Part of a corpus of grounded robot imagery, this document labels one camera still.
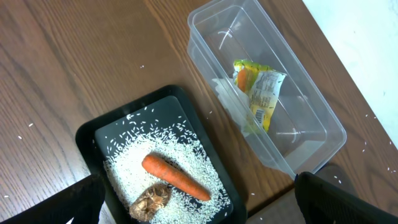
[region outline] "clear plastic container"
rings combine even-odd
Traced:
[[[257,124],[244,136],[265,166],[294,179],[303,171],[315,173],[342,147],[344,128],[256,0],[214,0],[191,12],[188,25],[189,56],[229,115]],[[236,59],[287,74],[268,133],[229,79]]]

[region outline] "orange carrot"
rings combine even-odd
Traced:
[[[248,73],[246,69],[242,69],[238,72],[238,88],[242,90],[242,92],[246,91],[246,83],[248,82]]]
[[[210,200],[209,194],[203,187],[196,184],[193,180],[166,163],[163,159],[157,156],[147,155],[142,161],[142,166],[148,173],[167,181],[185,193],[190,194],[192,197],[203,201]]]

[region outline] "wood grain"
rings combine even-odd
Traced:
[[[292,188],[262,166],[187,55],[188,14],[206,2],[0,1],[0,220],[89,174],[80,125],[168,84],[188,92],[251,213]],[[398,151],[307,8],[260,2],[347,130],[332,162],[361,199],[398,215],[398,175],[387,171]],[[113,222],[106,206],[101,222]]]

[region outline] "plastic wrapper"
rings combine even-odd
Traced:
[[[230,96],[234,95],[235,93],[230,88],[224,88],[224,86],[230,85],[233,80],[230,78],[214,78],[212,79],[213,82],[217,84],[215,87],[218,99],[220,103],[224,106],[224,109],[228,111],[229,115],[231,116],[232,120],[238,125],[239,130],[241,131],[244,137],[249,135],[244,129],[247,125],[247,119],[241,115],[242,112],[241,107],[238,105],[240,104],[237,98],[231,98]],[[237,86],[234,86],[234,91],[238,93],[239,99],[242,101],[244,105],[247,107],[250,106],[250,99],[244,92],[242,92]]]
[[[234,84],[247,94],[250,110],[262,128],[268,132],[286,74],[275,71],[268,65],[259,65],[249,60],[236,60],[234,68]]]

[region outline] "uncooked rice grain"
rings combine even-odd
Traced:
[[[151,185],[167,184],[150,175],[141,165],[146,155],[156,153],[169,164],[175,167],[178,164],[179,168],[176,168],[184,170],[187,175],[209,191],[211,200],[207,202],[197,200],[169,185],[172,192],[170,201],[165,208],[156,213],[150,222],[153,224],[209,222],[225,206],[231,204],[228,194],[200,141],[179,139],[170,129],[169,131],[166,129],[162,128],[160,132],[156,129],[142,134],[137,132],[131,138],[127,136],[126,146],[120,147],[104,162],[108,179],[119,199],[128,209],[128,206]]]

